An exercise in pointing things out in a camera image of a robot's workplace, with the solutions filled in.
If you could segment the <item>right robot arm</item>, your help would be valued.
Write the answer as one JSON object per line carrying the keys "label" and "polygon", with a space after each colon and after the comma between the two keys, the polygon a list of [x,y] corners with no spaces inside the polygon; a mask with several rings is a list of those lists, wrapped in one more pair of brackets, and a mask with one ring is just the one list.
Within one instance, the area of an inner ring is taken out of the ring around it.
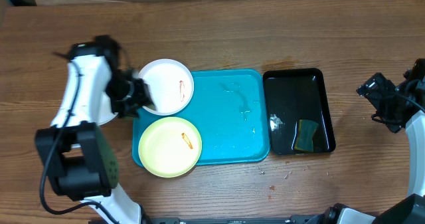
{"label": "right robot arm", "polygon": [[405,129],[409,143],[409,184],[406,198],[378,216],[352,209],[341,203],[308,219],[312,224],[389,224],[424,222],[424,59],[419,58],[394,85],[378,72],[357,89],[375,108],[371,116],[397,133]]}

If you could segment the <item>green yellow sponge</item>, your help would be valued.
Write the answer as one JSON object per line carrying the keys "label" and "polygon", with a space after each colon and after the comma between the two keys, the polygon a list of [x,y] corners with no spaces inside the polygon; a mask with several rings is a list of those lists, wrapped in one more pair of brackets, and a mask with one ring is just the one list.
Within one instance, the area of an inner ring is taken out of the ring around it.
{"label": "green yellow sponge", "polygon": [[313,137],[319,124],[312,120],[299,120],[293,149],[299,152],[313,152]]}

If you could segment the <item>yellow plate with food scrap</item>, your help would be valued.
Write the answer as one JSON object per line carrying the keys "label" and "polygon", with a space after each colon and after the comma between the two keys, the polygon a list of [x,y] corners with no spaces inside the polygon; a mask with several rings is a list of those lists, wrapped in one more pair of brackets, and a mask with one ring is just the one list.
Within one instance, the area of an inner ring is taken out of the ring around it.
{"label": "yellow plate with food scrap", "polygon": [[[181,134],[188,135],[191,150]],[[139,140],[138,154],[143,167],[158,177],[178,177],[190,171],[202,152],[202,139],[197,128],[178,117],[161,118],[150,124]]]}

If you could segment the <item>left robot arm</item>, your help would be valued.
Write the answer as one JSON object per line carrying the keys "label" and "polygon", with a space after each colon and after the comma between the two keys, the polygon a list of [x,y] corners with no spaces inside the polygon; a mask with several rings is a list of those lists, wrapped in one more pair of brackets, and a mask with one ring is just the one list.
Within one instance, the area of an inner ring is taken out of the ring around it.
{"label": "left robot arm", "polygon": [[105,223],[151,222],[119,184],[118,159],[99,125],[103,95],[119,118],[137,118],[141,107],[155,107],[134,69],[120,69],[121,49],[111,36],[99,35],[61,56],[68,65],[62,103],[49,128],[35,134],[43,164],[39,198],[53,215],[89,206]]}

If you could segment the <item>white plate with crumbs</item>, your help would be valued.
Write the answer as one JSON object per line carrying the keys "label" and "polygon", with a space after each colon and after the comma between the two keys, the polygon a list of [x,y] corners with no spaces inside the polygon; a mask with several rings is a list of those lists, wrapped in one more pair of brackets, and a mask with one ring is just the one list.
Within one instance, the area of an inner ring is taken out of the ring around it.
{"label": "white plate with crumbs", "polygon": [[112,112],[110,97],[103,92],[100,100],[99,114],[97,124],[99,126],[113,120],[118,114]]}

